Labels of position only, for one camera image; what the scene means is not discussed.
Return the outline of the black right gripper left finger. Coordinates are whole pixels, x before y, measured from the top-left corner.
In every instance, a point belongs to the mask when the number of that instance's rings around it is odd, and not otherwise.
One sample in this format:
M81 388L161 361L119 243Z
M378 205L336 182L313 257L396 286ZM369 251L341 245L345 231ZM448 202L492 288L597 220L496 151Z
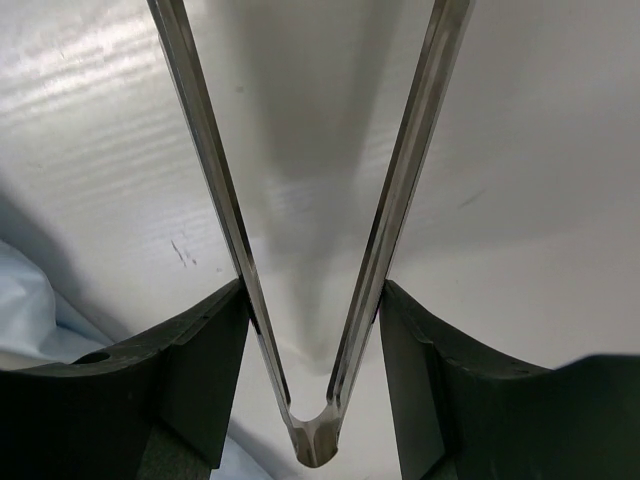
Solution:
M206 479L222 459L249 326L232 281L71 364L1 375L5 479Z

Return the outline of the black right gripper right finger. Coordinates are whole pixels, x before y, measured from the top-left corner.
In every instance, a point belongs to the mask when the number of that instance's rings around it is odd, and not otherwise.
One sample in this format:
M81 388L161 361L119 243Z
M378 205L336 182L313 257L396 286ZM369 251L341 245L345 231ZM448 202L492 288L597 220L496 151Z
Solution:
M637 356L536 366L456 329L391 281L379 317L403 478L638 477Z

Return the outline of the metal tongs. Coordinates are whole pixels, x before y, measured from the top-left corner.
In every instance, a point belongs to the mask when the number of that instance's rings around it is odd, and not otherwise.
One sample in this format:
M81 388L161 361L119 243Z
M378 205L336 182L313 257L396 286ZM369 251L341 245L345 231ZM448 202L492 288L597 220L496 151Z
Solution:
M151 1L148 6L234 269L248 294L258 343L296 458L306 467L321 467L338 452L383 286L474 4L437 1L433 5L328 383L326 405L307 421L291 412L285 371L185 5Z

